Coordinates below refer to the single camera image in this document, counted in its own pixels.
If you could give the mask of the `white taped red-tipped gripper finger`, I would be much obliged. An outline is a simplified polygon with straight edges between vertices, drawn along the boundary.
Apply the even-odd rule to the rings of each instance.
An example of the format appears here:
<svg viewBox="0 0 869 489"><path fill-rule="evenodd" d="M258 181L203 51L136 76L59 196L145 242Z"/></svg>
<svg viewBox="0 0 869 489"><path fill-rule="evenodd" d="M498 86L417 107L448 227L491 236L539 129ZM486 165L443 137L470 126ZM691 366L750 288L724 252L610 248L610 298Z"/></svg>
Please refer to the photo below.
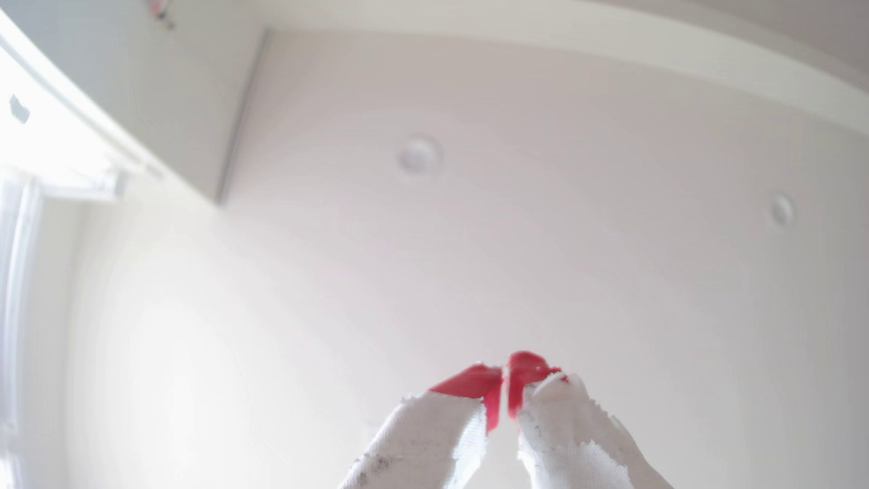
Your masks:
<svg viewBox="0 0 869 489"><path fill-rule="evenodd" d="M518 459L533 488L672 488L578 375L516 351L507 361L506 387Z"/></svg>
<svg viewBox="0 0 869 489"><path fill-rule="evenodd" d="M404 398L340 488L464 488L497 426L502 369L473 364Z"/></svg>

